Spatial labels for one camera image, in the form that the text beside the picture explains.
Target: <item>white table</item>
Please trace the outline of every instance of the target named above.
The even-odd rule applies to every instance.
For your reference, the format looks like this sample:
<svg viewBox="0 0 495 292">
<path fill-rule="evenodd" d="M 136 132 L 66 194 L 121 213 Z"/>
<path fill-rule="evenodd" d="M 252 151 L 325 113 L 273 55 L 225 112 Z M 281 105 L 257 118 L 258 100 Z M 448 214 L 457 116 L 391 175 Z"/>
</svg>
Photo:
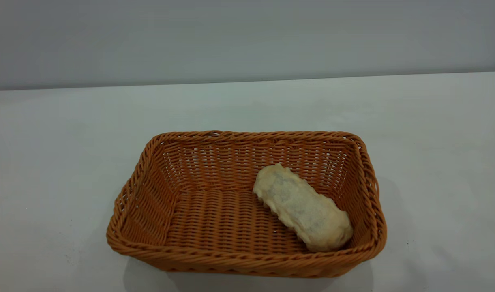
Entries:
<svg viewBox="0 0 495 292">
<path fill-rule="evenodd" d="M 113 201 L 166 131 L 349 131 L 388 242 L 338 279 L 165 273 Z M 495 72 L 0 92 L 0 291 L 495 291 Z"/>
</svg>

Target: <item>brown wicker basket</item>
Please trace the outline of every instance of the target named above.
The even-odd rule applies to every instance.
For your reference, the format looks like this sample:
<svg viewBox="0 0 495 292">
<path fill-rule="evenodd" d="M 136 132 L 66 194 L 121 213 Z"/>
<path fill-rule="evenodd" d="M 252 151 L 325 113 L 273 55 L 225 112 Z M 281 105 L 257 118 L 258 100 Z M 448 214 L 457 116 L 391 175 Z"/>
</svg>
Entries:
<svg viewBox="0 0 495 292">
<path fill-rule="evenodd" d="M 311 253 L 252 194 L 257 172 L 278 162 L 349 213 L 354 235 L 341 250 Z M 165 133 L 116 199 L 107 240 L 165 271 L 337 277 L 382 251 L 386 223 L 356 135 Z"/>
</svg>

